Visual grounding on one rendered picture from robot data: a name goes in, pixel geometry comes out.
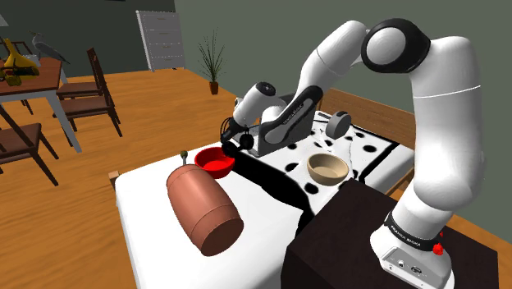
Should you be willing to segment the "red bowl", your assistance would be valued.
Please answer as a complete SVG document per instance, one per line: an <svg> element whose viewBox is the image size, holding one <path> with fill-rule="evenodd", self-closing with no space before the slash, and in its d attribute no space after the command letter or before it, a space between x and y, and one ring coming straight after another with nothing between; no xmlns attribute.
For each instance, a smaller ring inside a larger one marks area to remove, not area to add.
<svg viewBox="0 0 512 289"><path fill-rule="evenodd" d="M202 149L194 157L194 163L214 179L226 177L235 164L235 159L226 156L221 147Z"/></svg>

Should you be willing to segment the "brown wooden barrel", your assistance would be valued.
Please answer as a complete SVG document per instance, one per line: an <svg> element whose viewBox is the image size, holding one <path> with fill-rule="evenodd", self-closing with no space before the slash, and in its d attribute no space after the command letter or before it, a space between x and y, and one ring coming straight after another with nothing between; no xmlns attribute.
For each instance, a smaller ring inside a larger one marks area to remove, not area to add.
<svg viewBox="0 0 512 289"><path fill-rule="evenodd" d="M187 164L167 178L167 195L185 234L204 256L230 248L244 229L237 207L202 168Z"/></svg>

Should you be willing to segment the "potted green plant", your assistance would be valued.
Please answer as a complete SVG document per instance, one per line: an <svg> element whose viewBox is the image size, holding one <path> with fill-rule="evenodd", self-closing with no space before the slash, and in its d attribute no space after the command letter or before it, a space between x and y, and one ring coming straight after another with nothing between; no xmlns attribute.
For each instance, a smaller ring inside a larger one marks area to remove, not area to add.
<svg viewBox="0 0 512 289"><path fill-rule="evenodd" d="M198 43L200 52L200 72L208 78L209 90L212 95L219 91L218 77L223 73L225 64L225 45L217 44L218 29L214 29L211 36L204 36L203 41Z"/></svg>

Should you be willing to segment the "beige bowl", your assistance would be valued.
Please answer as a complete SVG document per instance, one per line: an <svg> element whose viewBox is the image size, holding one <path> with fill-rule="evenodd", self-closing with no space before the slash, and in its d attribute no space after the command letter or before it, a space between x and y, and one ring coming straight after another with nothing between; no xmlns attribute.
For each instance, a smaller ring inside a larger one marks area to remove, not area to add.
<svg viewBox="0 0 512 289"><path fill-rule="evenodd" d="M344 160L332 154L313 154L306 165L310 177L323 186L339 184L350 171Z"/></svg>

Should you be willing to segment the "white chest of drawers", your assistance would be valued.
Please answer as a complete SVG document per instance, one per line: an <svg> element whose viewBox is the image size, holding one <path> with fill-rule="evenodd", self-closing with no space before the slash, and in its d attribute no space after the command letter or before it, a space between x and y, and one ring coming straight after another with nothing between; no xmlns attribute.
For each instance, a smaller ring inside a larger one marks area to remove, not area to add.
<svg viewBox="0 0 512 289"><path fill-rule="evenodd" d="M185 68L179 14L169 11L136 11L135 14L149 70Z"/></svg>

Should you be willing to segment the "dark robot stand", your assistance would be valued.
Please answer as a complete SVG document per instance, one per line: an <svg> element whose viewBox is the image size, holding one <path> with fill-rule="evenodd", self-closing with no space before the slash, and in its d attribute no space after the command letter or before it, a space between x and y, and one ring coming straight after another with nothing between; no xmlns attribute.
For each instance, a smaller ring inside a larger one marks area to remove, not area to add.
<svg viewBox="0 0 512 289"><path fill-rule="evenodd" d="M288 245L281 289L415 289L385 272L370 246L371 233L395 204L359 181L345 182ZM443 235L455 289L499 289L495 250L450 227Z"/></svg>

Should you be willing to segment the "dark wooden chair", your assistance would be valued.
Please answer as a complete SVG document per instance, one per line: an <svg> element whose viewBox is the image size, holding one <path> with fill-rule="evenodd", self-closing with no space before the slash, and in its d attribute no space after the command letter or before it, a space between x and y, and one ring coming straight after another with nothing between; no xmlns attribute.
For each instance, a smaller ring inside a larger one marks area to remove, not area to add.
<svg viewBox="0 0 512 289"><path fill-rule="evenodd" d="M97 53L94 48L87 50L89 63L94 73L94 82L77 82L63 84L57 90L57 96L60 100L73 99L86 96L101 96L103 90L107 87L103 74L103 69L99 63Z"/></svg>
<svg viewBox="0 0 512 289"><path fill-rule="evenodd" d="M10 54L8 47L5 45L5 43L3 42L3 40L1 38L0 38L0 44L6 49L7 54ZM21 53L21 50L18 48L19 45L22 45L29 55L32 53L32 51L30 50L29 46L25 43L25 41L13 41L12 45L18 53ZM28 109L28 111L30 112L31 115L34 114L29 102L26 99L22 99L21 103L23 106L25 106Z"/></svg>
<svg viewBox="0 0 512 289"><path fill-rule="evenodd" d="M61 100L60 103L63 107L64 113L66 114L66 118L71 124L73 131L77 132L74 122L76 118L107 114L111 118L118 135L122 137L121 129L119 127L121 122L117 115L112 96L107 88L103 70L96 56L93 57L93 65L94 72L96 73L99 82L99 96Z"/></svg>
<svg viewBox="0 0 512 289"><path fill-rule="evenodd" d="M56 178L39 155L40 144L43 144L55 159L59 159L56 151L44 136L40 123L18 126L16 129L0 130L0 165L32 158L47 178L55 186L58 186Z"/></svg>

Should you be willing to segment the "wooden dining table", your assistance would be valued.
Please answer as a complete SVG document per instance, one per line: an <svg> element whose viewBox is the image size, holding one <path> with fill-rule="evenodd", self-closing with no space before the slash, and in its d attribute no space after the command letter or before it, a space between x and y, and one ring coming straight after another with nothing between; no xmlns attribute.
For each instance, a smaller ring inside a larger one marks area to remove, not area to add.
<svg viewBox="0 0 512 289"><path fill-rule="evenodd" d="M0 82L0 107L3 103L24 99L46 98L55 113L66 137L77 153L81 153L79 141L75 137L71 124L57 97L57 89L60 80L66 80L62 76L62 62L50 57L40 59L39 75L21 80L21 85L10 86L6 81Z"/></svg>

